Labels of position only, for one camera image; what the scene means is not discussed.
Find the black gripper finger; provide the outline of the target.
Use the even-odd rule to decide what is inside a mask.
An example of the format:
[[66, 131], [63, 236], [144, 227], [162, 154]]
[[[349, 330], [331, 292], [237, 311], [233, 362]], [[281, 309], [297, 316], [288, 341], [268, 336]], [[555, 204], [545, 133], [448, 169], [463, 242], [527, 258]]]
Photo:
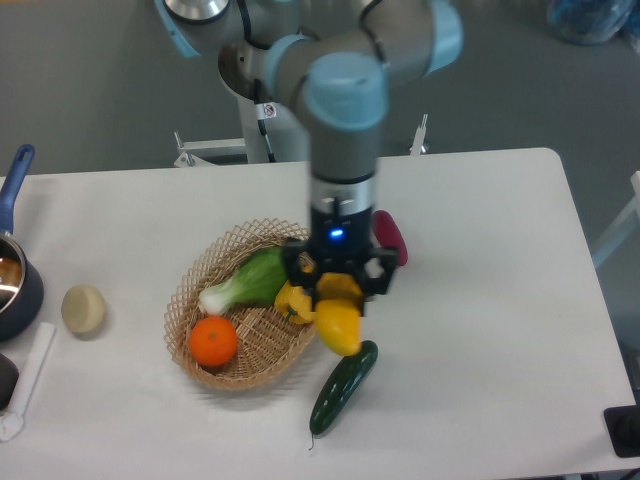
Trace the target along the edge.
[[308, 242], [286, 238], [282, 246], [282, 261], [291, 285], [303, 289], [311, 299], [311, 310], [314, 311], [318, 301], [320, 271], [317, 262], [311, 257]]
[[376, 296], [386, 295], [398, 267], [399, 252], [395, 247], [374, 246], [365, 251], [359, 265], [361, 315], [366, 315], [366, 304]]

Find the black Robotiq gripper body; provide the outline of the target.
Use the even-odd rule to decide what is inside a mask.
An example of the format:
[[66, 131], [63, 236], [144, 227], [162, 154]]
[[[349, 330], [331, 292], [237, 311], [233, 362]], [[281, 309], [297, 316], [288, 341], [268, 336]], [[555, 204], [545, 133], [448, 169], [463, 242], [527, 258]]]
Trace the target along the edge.
[[346, 273], [353, 277], [361, 290], [370, 290], [365, 265], [372, 258], [370, 229], [373, 208], [349, 215], [310, 209], [311, 230], [303, 252], [315, 263], [310, 274], [301, 274], [305, 289], [317, 289], [316, 284], [325, 273]]

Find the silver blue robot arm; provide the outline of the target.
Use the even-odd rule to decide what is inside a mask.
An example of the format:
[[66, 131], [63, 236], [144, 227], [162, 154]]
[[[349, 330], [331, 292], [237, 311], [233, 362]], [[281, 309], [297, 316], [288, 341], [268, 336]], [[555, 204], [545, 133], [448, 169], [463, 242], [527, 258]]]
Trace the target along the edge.
[[252, 99], [289, 110], [310, 138], [307, 240], [288, 240], [288, 277], [313, 303], [331, 274], [349, 276], [362, 300], [387, 292], [394, 247], [370, 238], [376, 170], [391, 87], [454, 62], [463, 45], [446, 1], [358, 1], [358, 24], [317, 39], [302, 32], [295, 1], [160, 1], [157, 12], [182, 52], [234, 48]]

